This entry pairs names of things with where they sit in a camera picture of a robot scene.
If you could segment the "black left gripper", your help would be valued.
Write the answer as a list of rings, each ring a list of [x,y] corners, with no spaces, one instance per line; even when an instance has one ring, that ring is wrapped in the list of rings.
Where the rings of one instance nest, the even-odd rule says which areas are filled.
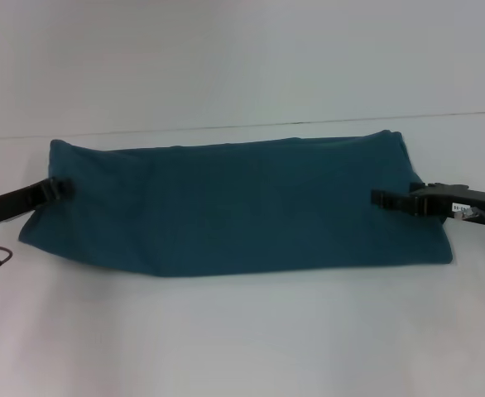
[[[74,197],[71,179],[49,178],[23,189],[0,195],[0,223],[37,210],[39,207]]]

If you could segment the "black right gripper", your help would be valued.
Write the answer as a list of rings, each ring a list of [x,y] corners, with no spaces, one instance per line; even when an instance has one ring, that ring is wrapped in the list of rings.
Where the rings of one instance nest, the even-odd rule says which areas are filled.
[[[485,225],[482,215],[463,216],[456,213],[470,208],[485,212],[485,192],[471,190],[463,184],[425,184],[413,182],[410,194],[397,194],[384,190],[371,191],[371,204],[383,210],[398,211],[422,217],[453,218]]]

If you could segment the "teal blue printed t-shirt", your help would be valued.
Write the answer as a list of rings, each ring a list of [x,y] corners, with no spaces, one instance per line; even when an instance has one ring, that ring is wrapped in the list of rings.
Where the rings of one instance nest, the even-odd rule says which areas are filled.
[[[443,223],[382,210],[418,177],[398,132],[96,151],[55,140],[73,198],[32,214],[22,243],[160,277],[442,265]]]

